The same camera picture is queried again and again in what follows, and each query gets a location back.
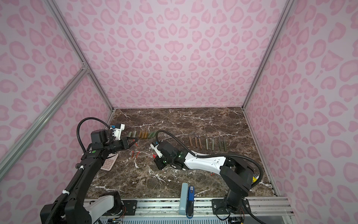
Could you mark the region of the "green pen short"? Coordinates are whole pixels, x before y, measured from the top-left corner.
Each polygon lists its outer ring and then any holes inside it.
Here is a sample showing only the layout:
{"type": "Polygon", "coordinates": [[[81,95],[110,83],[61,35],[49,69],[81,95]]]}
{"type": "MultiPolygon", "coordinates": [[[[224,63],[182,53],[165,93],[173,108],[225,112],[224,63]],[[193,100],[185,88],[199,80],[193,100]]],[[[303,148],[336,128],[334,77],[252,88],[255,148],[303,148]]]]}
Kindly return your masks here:
{"type": "Polygon", "coordinates": [[[222,143],[223,143],[224,152],[226,152],[226,150],[227,150],[227,146],[226,146],[226,142],[225,142],[225,140],[224,140],[224,139],[222,140],[222,143]]]}

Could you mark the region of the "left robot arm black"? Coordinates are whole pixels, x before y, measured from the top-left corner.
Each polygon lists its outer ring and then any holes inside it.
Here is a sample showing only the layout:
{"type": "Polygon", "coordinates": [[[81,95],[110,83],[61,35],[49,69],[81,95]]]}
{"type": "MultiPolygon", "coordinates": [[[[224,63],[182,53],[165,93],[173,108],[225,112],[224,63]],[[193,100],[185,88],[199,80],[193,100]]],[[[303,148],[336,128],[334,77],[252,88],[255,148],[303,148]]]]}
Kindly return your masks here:
{"type": "Polygon", "coordinates": [[[111,154],[130,149],[139,140],[136,137],[123,137],[122,127],[110,126],[104,121],[93,118],[106,126],[91,133],[91,144],[84,147],[81,137],[81,125],[90,120],[82,119],[76,128],[76,136],[83,150],[80,163],[76,165],[77,171],[61,195],[52,203],[45,205],[40,218],[43,224],[94,224],[109,213],[122,216],[126,208],[117,191],[105,193],[88,206],[84,200],[88,189],[105,161],[111,154]]]}

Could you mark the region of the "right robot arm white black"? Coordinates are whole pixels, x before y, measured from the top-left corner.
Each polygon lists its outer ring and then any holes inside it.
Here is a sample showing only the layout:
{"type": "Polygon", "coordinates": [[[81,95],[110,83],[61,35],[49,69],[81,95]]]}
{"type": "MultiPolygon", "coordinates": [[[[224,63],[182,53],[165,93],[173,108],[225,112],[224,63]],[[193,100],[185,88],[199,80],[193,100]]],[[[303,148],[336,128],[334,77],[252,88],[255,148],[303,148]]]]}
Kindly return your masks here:
{"type": "Polygon", "coordinates": [[[187,148],[173,134],[159,130],[150,144],[156,152],[154,162],[159,170],[171,166],[177,170],[203,170],[218,174],[228,186],[222,200],[212,200],[213,214],[221,221],[243,224],[250,215],[259,224],[262,220],[251,211],[246,199],[263,178],[264,170],[254,159],[237,154],[206,155],[187,148]]]}

